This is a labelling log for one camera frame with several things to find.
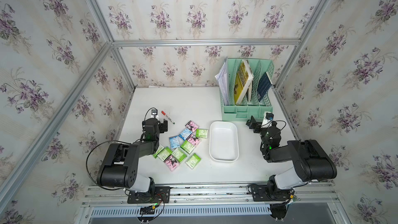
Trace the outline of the pink tissue pack top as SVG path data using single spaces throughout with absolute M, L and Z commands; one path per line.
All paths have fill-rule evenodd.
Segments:
M 199 128 L 199 126 L 192 120 L 190 120 L 187 124 L 186 124 L 186 128 L 188 130 L 190 130 L 191 132 L 195 133 L 196 130 Z

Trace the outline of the pink tissue pack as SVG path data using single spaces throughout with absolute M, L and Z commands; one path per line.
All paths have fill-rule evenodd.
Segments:
M 193 146 L 198 146 L 201 142 L 199 138 L 197 138 L 194 134 L 190 135 L 187 141 L 192 144 Z
M 175 169 L 177 169 L 179 167 L 179 162 L 178 160 L 170 155 L 164 162 L 166 164 L 166 166 L 170 169 L 170 171 L 175 171 Z
M 190 120 L 187 124 L 186 124 L 186 128 L 188 130 L 190 130 L 191 132 L 195 133 L 196 130 L 199 128 L 199 126 L 192 120 Z

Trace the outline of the green tissue pack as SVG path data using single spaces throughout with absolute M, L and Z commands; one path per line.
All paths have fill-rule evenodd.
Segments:
M 153 154 L 153 157 L 156 159 L 158 157 L 159 153 L 161 153 L 163 151 L 163 149 L 164 149 L 164 147 L 162 145 L 159 145 L 158 149 Z
M 186 158 L 187 155 L 184 153 L 184 151 L 180 148 L 177 147 L 173 152 L 172 156 L 179 162 L 182 163 Z
M 194 153 L 187 161 L 186 161 L 186 165 L 190 168 L 190 169 L 194 169 L 200 162 L 201 162 L 202 158 L 197 155 L 196 153 Z
M 199 139 L 207 139 L 208 138 L 208 129 L 197 129 L 195 136 Z
M 158 154 L 157 158 L 164 162 L 171 154 L 172 150 L 169 147 L 164 147 Z
M 180 148 L 190 155 L 194 151 L 195 145 L 191 144 L 189 141 L 184 141 Z

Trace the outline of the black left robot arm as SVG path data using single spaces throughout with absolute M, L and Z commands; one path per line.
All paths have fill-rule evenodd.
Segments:
M 138 173 L 138 163 L 141 157 L 155 155 L 160 150 L 160 134 L 168 131 L 168 121 L 150 118 L 143 121 L 142 127 L 142 137 L 136 142 L 110 144 L 97 174 L 99 186 L 154 194 L 153 179 Z

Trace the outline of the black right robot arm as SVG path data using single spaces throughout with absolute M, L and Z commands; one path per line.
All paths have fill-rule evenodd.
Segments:
M 316 140 L 288 141 L 282 146 L 282 129 L 277 127 L 280 121 L 274 120 L 273 114 L 266 120 L 266 123 L 260 123 L 252 116 L 246 122 L 249 129 L 260 135 L 263 159 L 268 163 L 291 161 L 293 164 L 291 169 L 270 176 L 269 191 L 290 190 L 313 180 L 336 178 L 336 165 Z

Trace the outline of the white plastic storage box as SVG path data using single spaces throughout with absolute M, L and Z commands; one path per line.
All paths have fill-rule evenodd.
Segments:
M 239 158 L 238 129 L 232 122 L 215 121 L 210 126 L 209 155 L 215 162 L 233 163 Z

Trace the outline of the red capped marker pen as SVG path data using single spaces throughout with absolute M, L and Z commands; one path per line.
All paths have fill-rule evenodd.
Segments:
M 170 121 L 172 124 L 175 124 L 175 122 L 171 119 L 171 117 L 165 111 L 161 111 L 161 113 L 163 114 L 163 116 L 165 116 L 165 118 L 168 121 Z

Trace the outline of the blue tissue pack left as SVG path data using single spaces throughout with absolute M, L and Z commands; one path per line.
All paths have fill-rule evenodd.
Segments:
M 174 150 L 174 149 L 180 147 L 181 138 L 179 136 L 172 136 L 169 138 L 169 142 L 170 142 L 171 150 Z

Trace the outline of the blue tissue pack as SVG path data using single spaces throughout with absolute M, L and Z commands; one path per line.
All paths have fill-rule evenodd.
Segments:
M 185 128 L 178 136 L 182 140 L 186 141 L 192 134 L 193 134 L 193 132 L 190 129 Z
M 179 136 L 172 136 L 169 138 L 169 142 L 170 142 L 171 150 L 174 150 L 174 149 L 180 147 L 181 138 Z

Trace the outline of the blue tissue pack right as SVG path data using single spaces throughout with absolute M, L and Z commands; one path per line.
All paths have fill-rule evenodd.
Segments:
M 178 136 L 182 140 L 186 141 L 192 134 L 193 134 L 193 132 L 190 129 L 185 128 Z

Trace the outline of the thin book in organizer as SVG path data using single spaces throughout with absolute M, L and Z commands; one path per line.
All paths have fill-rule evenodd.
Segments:
M 250 83 L 248 91 L 247 91 L 247 100 L 250 102 L 252 96 L 252 83 Z

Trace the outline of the pink tissue pack bottom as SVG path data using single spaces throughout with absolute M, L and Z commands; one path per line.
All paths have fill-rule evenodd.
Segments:
M 175 169 L 177 169 L 179 167 L 179 162 L 178 160 L 170 155 L 164 162 L 166 164 L 166 166 L 170 169 L 170 171 L 175 171 Z

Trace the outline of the dark blue notebook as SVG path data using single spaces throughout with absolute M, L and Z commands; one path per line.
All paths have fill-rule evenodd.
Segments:
M 259 102 L 263 100 L 263 98 L 268 93 L 271 86 L 272 86 L 271 80 L 268 76 L 268 73 L 265 72 L 263 76 L 259 79 L 257 87 L 257 99 Z

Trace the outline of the green plastic file organizer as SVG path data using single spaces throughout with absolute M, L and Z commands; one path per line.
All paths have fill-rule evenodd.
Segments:
M 272 113 L 273 107 L 269 100 L 268 93 L 265 93 L 263 98 L 260 100 L 257 96 L 257 89 L 259 81 L 262 77 L 267 76 L 269 80 L 272 79 L 272 73 L 274 72 L 274 64 L 271 60 L 265 59 L 248 59 L 248 65 L 253 73 L 252 80 L 252 94 L 251 100 L 249 101 L 245 97 L 241 103 L 235 104 L 233 99 L 234 83 L 237 75 L 237 71 L 241 64 L 242 59 L 227 59 L 226 67 L 228 70 L 228 89 L 229 89 L 229 105 L 224 104 L 222 94 L 220 95 L 221 103 L 221 116 L 223 121 L 247 121 L 251 117 L 254 117 L 257 121 L 260 121 L 265 116 L 265 113 Z

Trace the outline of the yellow book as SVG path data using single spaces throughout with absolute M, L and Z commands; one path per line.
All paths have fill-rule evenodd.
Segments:
M 235 105 L 238 105 L 243 101 L 253 79 L 254 75 L 251 71 L 248 60 L 241 60 L 236 71 L 234 82 L 233 96 Z

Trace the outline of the white paper stack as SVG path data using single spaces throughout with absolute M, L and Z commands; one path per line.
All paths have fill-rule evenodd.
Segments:
M 219 73 L 215 75 L 215 79 L 218 83 L 224 105 L 229 105 L 230 101 L 229 101 L 227 59 L 224 60 L 224 64 L 222 65 Z

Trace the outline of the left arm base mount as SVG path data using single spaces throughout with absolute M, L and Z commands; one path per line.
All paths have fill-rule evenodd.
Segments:
M 168 186 L 155 186 L 150 188 L 148 192 L 135 192 L 129 191 L 127 197 L 128 204 L 141 204 L 141 203 L 169 203 L 171 195 L 171 187 Z

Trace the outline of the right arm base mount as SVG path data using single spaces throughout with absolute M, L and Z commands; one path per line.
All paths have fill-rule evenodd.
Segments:
M 281 190 L 273 184 L 250 184 L 248 192 L 255 202 L 286 202 L 290 201 L 295 193 L 293 189 Z

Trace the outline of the aluminium mounting rail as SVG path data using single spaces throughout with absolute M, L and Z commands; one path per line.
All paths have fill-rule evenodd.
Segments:
M 108 191 L 89 186 L 84 191 L 82 207 L 116 207 L 127 204 L 151 204 L 166 200 L 172 205 L 219 205 L 256 203 L 248 189 L 248 183 L 230 184 L 163 184 L 169 190 L 153 198 L 136 200 L 123 189 Z M 340 203 L 330 183 L 309 183 L 294 189 L 295 203 Z

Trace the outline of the aluminium frame profiles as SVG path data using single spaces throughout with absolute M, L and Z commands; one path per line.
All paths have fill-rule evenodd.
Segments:
M 320 0 L 1 0 L 1 191 L 13 170 L 106 43 L 129 40 L 301 38 Z M 226 57 L 264 55 L 277 66 L 292 45 L 119 47 L 78 102 L 75 118 L 115 128 L 127 82 L 214 86 Z

